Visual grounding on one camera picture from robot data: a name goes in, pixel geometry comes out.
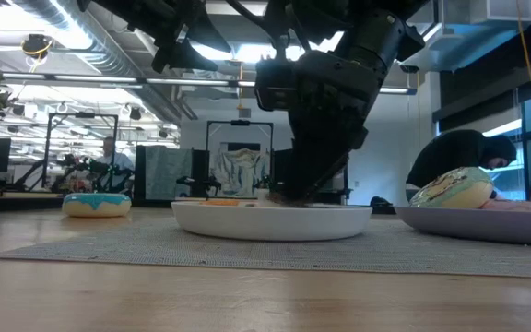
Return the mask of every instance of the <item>desk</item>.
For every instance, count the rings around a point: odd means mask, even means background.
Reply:
[[[0,251],[170,214],[0,213]],[[0,261],[0,331],[531,331],[531,279]]]

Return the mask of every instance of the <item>gray placemat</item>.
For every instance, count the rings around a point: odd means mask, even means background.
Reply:
[[[195,235],[167,219],[36,244],[3,252],[0,258],[531,277],[531,246],[433,236],[396,220],[371,220],[365,233],[345,240],[269,243]]]

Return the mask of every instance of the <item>donut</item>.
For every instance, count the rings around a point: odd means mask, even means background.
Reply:
[[[69,217],[121,217],[130,206],[130,198],[122,194],[70,194],[63,201],[63,212]]]
[[[481,208],[493,192],[490,176],[477,167],[449,171],[427,184],[411,198],[418,208]]]

